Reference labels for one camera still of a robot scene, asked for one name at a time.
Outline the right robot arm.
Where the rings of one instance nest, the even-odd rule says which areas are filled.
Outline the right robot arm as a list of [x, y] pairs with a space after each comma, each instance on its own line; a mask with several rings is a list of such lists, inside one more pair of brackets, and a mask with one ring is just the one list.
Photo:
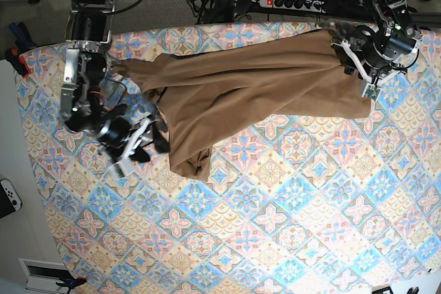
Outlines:
[[108, 50], [116, 0], [72, 0], [66, 40], [65, 69], [61, 87], [60, 118], [71, 132], [83, 132], [99, 142], [99, 153], [111, 162], [115, 176], [127, 177], [135, 163], [150, 161], [145, 147], [157, 152], [170, 147], [158, 130], [158, 118], [145, 115], [137, 123], [125, 119], [128, 106], [117, 101], [105, 106], [101, 83], [110, 80]]

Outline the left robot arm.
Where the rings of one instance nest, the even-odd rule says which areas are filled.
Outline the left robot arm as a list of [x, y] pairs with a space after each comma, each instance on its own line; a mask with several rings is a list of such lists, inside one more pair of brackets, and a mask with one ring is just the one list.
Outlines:
[[360, 95], [376, 101], [386, 82], [410, 68], [397, 60], [401, 56], [419, 55], [421, 33], [411, 18], [407, 0], [359, 1], [373, 13], [378, 29], [357, 25], [346, 39], [332, 39], [331, 46], [345, 74], [358, 73]]

